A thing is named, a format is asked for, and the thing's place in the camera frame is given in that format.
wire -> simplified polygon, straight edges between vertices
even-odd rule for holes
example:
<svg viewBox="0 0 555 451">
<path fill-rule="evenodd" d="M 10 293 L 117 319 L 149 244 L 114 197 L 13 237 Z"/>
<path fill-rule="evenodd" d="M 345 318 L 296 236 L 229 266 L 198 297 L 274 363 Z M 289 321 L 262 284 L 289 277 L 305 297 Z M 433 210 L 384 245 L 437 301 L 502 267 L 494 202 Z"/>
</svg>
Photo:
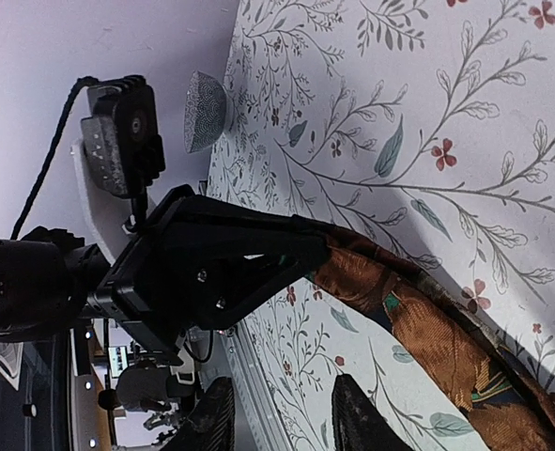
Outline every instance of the wire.
<svg viewBox="0 0 555 451">
<path fill-rule="evenodd" d="M 190 357 L 192 357 L 198 364 L 205 364 L 208 360 L 210 360 L 210 357 L 212 356 L 212 347 L 214 346 L 214 331 L 210 331 L 210 340 L 208 342 L 208 351 L 206 354 L 206 357 L 201 359 L 199 358 L 197 355 L 195 355 L 192 350 L 190 349 L 189 346 L 187 346 L 187 343 L 183 343 L 183 349 L 185 349 L 185 351 L 190 354 Z"/>
<path fill-rule="evenodd" d="M 58 119 L 58 125 L 56 125 L 54 137 L 52 138 L 52 143 L 50 144 L 50 149 L 48 150 L 48 154 L 43 161 L 43 165 L 41 166 L 41 170 L 39 171 L 39 175 L 35 180 L 35 184 L 33 188 L 31 188 L 31 192 L 29 196 L 26 198 L 24 202 L 23 211 L 21 215 L 16 220 L 16 224 L 12 229 L 12 235 L 10 236 L 11 240 L 17 240 L 19 234 L 21 233 L 21 229 L 24 226 L 24 222 L 26 221 L 26 217 L 29 215 L 29 212 L 33 208 L 33 204 L 35 203 L 35 199 L 39 194 L 39 190 L 43 185 L 43 181 L 45 180 L 45 176 L 47 176 L 48 171 L 50 170 L 50 166 L 52 165 L 52 160 L 54 159 L 55 151 L 60 144 L 60 138 L 62 137 L 62 132 L 67 125 L 67 121 L 69 120 L 70 110 L 72 109 L 72 105 L 74 104 L 79 92 L 84 87 L 93 86 L 100 82 L 97 78 L 94 77 L 83 77 L 77 79 L 75 84 L 72 86 L 70 90 L 69 96 L 67 100 L 64 102 L 64 106 L 62 107 L 62 114 Z"/>
</svg>

brown patterned fabric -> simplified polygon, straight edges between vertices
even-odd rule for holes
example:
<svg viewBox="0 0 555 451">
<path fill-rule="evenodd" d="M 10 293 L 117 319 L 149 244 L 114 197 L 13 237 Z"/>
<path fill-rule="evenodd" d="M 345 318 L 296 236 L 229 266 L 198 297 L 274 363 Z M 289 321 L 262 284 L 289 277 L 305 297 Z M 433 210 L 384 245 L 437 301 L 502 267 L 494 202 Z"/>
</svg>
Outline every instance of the brown patterned fabric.
<svg viewBox="0 0 555 451">
<path fill-rule="evenodd" d="M 432 277 L 367 238 L 321 231 L 331 258 L 314 283 L 380 324 L 409 351 L 492 450 L 555 450 L 555 407 L 478 318 Z"/>
</svg>

white mounting plate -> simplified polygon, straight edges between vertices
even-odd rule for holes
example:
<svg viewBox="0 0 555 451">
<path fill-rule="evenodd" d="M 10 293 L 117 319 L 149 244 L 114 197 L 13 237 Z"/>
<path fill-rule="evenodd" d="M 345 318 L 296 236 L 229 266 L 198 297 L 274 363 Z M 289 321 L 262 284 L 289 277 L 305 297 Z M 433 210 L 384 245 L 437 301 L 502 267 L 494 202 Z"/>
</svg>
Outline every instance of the white mounting plate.
<svg viewBox="0 0 555 451">
<path fill-rule="evenodd" d="M 96 186 L 87 169 L 83 139 L 72 145 L 70 153 L 74 161 L 85 222 L 102 254 L 112 265 L 130 240 L 123 224 L 131 216 L 131 202 L 114 197 Z M 147 211 L 150 213 L 156 208 L 156 204 L 150 198 L 147 202 Z"/>
<path fill-rule="evenodd" d="M 23 343 L 0 343 L 0 374 L 18 391 L 21 383 Z"/>
</svg>

screw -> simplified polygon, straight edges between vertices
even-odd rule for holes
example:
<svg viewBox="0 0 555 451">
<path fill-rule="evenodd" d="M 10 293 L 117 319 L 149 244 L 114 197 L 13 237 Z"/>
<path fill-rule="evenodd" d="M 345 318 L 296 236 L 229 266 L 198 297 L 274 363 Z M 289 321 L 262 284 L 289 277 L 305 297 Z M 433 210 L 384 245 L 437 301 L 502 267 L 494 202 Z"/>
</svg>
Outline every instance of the screw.
<svg viewBox="0 0 555 451">
<path fill-rule="evenodd" d="M 139 133 L 139 131 L 142 130 L 142 121 L 139 117 L 133 118 L 133 121 L 131 122 L 131 130 L 135 134 Z"/>
<path fill-rule="evenodd" d="M 208 274 L 206 273 L 206 270 L 200 270 L 200 272 L 198 273 L 198 282 L 203 284 L 204 282 L 206 282 L 207 277 Z"/>
<path fill-rule="evenodd" d="M 27 418 L 37 417 L 37 406 L 35 404 L 23 404 L 23 415 Z"/>
</svg>

floral wallpaper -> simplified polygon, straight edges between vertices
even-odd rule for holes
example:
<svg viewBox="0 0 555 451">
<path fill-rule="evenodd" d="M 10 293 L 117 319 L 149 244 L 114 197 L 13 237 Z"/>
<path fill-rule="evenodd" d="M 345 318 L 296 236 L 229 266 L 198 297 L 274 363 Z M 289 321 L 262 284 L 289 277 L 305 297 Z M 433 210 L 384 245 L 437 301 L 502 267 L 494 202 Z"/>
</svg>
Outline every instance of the floral wallpaper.
<svg viewBox="0 0 555 451">
<path fill-rule="evenodd" d="M 555 1 L 242 0 L 209 193 L 432 273 L 555 403 Z M 300 281 L 246 319 L 294 449 L 352 374 L 414 449 L 485 449 L 376 324 Z"/>
</svg>

